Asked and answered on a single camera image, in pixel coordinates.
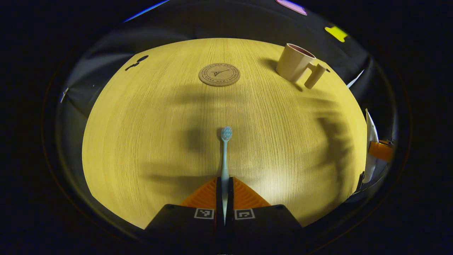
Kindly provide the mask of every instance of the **pink object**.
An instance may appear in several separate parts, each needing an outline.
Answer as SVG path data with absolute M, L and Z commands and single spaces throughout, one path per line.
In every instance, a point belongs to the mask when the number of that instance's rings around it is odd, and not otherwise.
M 275 0 L 277 3 L 290 8 L 293 11 L 297 11 L 300 14 L 307 15 L 307 12 L 305 11 L 304 7 L 297 5 L 293 2 L 287 1 L 287 0 Z

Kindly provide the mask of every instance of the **yellow sticker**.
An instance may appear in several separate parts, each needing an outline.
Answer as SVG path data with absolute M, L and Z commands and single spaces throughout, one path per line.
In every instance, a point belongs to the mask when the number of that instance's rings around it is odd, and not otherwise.
M 337 38 L 340 42 L 344 43 L 344 38 L 347 36 L 343 30 L 339 29 L 337 26 L 332 28 L 325 27 L 326 31 Z

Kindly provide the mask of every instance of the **blue light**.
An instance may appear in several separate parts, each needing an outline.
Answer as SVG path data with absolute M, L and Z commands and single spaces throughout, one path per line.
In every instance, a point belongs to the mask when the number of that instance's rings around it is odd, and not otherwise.
M 127 22 L 127 21 L 129 21 L 129 20 L 131 20 L 131 19 L 133 19 L 133 18 L 137 18 L 138 16 L 142 15 L 143 13 L 145 13 L 145 12 L 147 12 L 147 11 L 149 11 L 149 10 L 152 10 L 152 9 L 156 8 L 157 6 L 159 6 L 159 5 L 161 5 L 161 4 L 164 4 L 164 3 L 168 2 L 168 1 L 170 1 L 170 0 L 166 0 L 166 1 L 160 2 L 160 3 L 158 3 L 158 4 L 155 4 L 155 5 L 153 5 L 153 6 L 149 7 L 149 8 L 147 8 L 147 9 L 145 9 L 144 11 L 141 11 L 141 12 L 135 14 L 134 16 L 128 18 L 128 19 L 125 20 L 124 22 Z

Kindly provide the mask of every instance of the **eiffel tower logo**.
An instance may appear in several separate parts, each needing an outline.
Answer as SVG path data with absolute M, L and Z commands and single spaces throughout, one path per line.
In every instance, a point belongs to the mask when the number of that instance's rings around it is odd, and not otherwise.
M 229 69 L 223 70 L 223 71 L 212 72 L 212 73 L 214 73 L 214 77 L 216 77 L 219 73 L 225 72 L 225 71 L 228 71 L 228 70 L 229 70 Z

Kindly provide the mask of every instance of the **mug rim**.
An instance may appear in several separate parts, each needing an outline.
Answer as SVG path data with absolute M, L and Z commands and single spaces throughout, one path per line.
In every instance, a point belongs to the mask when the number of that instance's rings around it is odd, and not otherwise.
M 297 52 L 299 52 L 301 54 L 304 54 L 307 57 L 311 57 L 313 59 L 316 58 L 311 52 L 309 52 L 308 50 L 306 50 L 306 49 L 304 49 L 302 47 L 299 47 L 299 46 L 297 46 L 295 44 L 286 44 L 286 45 L 288 45 L 290 48 L 294 49 L 295 51 L 297 51 Z

